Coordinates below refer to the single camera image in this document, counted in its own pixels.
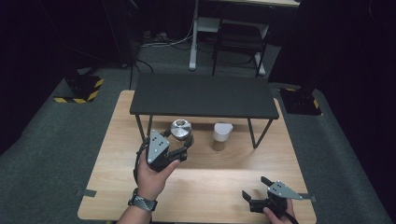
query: chair seat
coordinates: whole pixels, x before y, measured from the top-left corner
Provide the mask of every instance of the chair seat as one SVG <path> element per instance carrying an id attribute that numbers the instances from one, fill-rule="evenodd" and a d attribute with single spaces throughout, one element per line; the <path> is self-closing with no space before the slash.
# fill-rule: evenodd
<path id="1" fill-rule="evenodd" d="M 221 25 L 222 49 L 235 48 L 244 51 L 262 51 L 262 34 L 255 26 L 223 23 Z"/>

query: person's left hand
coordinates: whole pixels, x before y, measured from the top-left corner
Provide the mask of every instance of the person's left hand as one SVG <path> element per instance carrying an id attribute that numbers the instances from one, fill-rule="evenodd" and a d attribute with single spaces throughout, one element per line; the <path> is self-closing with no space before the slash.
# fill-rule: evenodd
<path id="1" fill-rule="evenodd" d="M 149 168 L 146 162 L 146 149 L 140 155 L 137 172 L 137 194 L 144 199 L 154 201 L 165 188 L 166 179 L 171 175 L 180 161 L 171 162 L 159 173 Z"/>

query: forearm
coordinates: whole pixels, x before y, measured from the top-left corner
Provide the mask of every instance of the forearm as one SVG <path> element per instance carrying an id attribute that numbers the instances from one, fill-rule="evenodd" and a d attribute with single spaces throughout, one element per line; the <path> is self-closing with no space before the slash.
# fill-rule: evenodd
<path id="1" fill-rule="evenodd" d="M 119 224 L 149 224 L 151 211 L 137 206 L 129 206 L 117 222 Z"/>

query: gray carpet floor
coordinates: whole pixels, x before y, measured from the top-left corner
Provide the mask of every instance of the gray carpet floor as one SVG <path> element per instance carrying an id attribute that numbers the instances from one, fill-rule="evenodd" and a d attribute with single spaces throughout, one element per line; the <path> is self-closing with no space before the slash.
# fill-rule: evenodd
<path id="1" fill-rule="evenodd" d="M 189 45 L 141 48 L 139 60 L 154 73 L 207 76 L 212 46 L 200 43 L 195 71 L 188 68 Z M 267 78 L 279 47 L 269 46 L 264 59 Z M 234 63 L 248 57 L 241 56 Z M 137 62 L 132 89 L 149 67 Z M 222 66 L 218 75 L 254 76 L 254 70 Z M 88 184 L 119 94 L 130 88 L 130 68 L 104 66 L 96 73 L 104 84 L 92 103 L 59 104 L 52 95 L 21 138 L 0 157 L 0 223 L 106 223 L 78 218 L 80 192 Z M 319 91 L 322 116 L 287 114 L 280 102 L 291 142 L 311 196 L 318 223 L 392 223 L 378 200 L 337 120 Z"/>

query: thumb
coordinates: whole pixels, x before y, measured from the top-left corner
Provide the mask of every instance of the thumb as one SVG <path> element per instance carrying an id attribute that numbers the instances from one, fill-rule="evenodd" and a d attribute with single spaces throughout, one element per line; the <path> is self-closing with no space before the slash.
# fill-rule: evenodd
<path id="1" fill-rule="evenodd" d="M 166 166 L 165 169 L 160 172 L 160 175 L 163 177 L 164 180 L 166 180 L 169 175 L 171 175 L 176 170 L 179 164 L 180 160 L 172 161 L 168 166 Z"/>
<path id="2" fill-rule="evenodd" d="M 270 220 L 271 223 L 277 223 L 279 221 L 276 215 L 268 207 L 264 207 L 262 211 L 264 212 L 264 214 L 267 216 L 268 220 Z"/>

